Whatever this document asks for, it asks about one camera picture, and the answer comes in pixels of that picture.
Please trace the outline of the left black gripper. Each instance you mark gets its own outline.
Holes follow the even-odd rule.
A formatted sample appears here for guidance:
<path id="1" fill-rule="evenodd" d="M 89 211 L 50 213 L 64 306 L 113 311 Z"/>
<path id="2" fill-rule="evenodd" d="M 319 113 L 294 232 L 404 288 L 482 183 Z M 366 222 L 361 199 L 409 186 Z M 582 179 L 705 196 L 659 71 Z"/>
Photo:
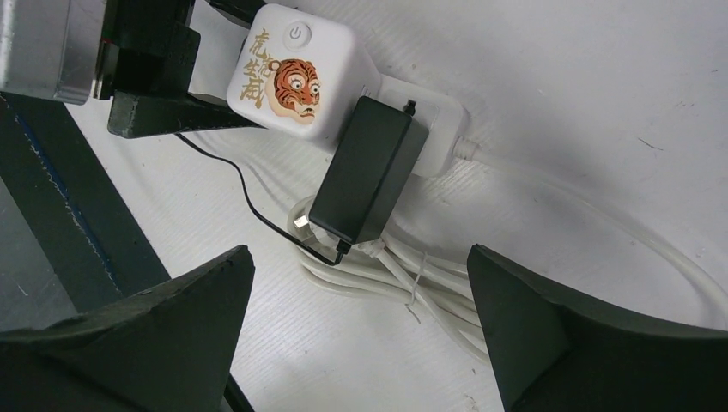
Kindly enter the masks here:
<path id="1" fill-rule="evenodd" d="M 221 98 L 190 94 L 201 35 L 195 3 L 107 1 L 92 95 L 112 98 L 107 130 L 137 139 L 256 127 Z"/>

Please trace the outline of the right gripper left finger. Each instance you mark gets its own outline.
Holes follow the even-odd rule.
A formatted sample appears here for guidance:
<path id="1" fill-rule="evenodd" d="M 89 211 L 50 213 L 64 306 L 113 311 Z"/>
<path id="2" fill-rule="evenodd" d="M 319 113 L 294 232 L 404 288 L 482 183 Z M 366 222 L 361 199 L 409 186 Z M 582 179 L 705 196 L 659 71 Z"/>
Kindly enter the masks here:
<path id="1" fill-rule="evenodd" d="M 2 410 L 251 410 L 230 368 L 254 274 L 238 245 L 91 312 L 4 332 Z"/>

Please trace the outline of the black power adapter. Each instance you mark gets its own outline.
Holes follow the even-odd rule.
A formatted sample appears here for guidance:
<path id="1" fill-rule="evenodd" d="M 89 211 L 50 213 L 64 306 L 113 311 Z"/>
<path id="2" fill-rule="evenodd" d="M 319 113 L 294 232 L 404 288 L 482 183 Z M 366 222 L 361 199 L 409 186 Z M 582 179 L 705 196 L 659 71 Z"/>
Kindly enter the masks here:
<path id="1" fill-rule="evenodd" d="M 416 102 L 399 108 L 361 97 L 310 208 L 317 227 L 346 246 L 379 239 L 428 138 Z"/>

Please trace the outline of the white cube adapter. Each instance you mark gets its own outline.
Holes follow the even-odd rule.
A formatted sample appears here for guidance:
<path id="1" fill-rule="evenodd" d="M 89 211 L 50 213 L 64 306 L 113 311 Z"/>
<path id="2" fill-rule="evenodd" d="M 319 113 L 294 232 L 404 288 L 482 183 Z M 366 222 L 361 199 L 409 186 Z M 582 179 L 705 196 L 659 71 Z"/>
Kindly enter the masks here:
<path id="1" fill-rule="evenodd" d="M 255 15 L 227 87 L 228 106 L 264 128 L 333 152 L 362 96 L 402 109 L 428 139 L 413 173 L 443 175 L 469 114 L 451 96 L 379 72 L 362 41 L 343 24 L 279 4 Z"/>

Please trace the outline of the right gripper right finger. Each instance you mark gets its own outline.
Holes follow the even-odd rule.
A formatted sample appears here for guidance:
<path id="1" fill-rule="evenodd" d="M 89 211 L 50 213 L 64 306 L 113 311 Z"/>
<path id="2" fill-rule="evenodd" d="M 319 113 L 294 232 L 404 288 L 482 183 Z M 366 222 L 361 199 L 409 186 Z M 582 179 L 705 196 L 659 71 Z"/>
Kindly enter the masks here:
<path id="1" fill-rule="evenodd" d="M 726 410 L 725 331 L 610 304 L 482 245 L 466 266 L 505 410 Z"/>

